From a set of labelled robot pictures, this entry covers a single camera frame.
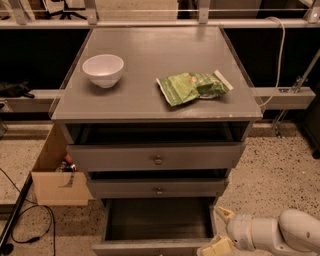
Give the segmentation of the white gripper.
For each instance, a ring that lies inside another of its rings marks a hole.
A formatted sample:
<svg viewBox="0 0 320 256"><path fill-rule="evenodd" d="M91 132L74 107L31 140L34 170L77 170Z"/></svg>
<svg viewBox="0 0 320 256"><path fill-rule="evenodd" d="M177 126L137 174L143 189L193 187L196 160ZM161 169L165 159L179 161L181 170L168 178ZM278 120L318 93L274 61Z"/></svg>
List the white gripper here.
<svg viewBox="0 0 320 256"><path fill-rule="evenodd" d="M232 256L233 243L239 250L253 250L251 215L236 215L229 209L218 206L216 213L224 221L229 236L216 236L208 244L197 249L197 256Z"/></svg>

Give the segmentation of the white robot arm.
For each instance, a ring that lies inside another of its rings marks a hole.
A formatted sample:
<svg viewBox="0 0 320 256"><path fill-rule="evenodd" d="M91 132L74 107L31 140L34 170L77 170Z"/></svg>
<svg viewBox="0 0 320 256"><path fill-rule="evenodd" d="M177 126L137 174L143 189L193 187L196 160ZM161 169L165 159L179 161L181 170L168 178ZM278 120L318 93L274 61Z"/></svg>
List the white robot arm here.
<svg viewBox="0 0 320 256"><path fill-rule="evenodd" d="M197 256L231 256L263 250L274 256L320 256L320 221L296 210L283 211L278 219L239 214L223 207L214 210L226 224L226 236L216 235L197 249Z"/></svg>

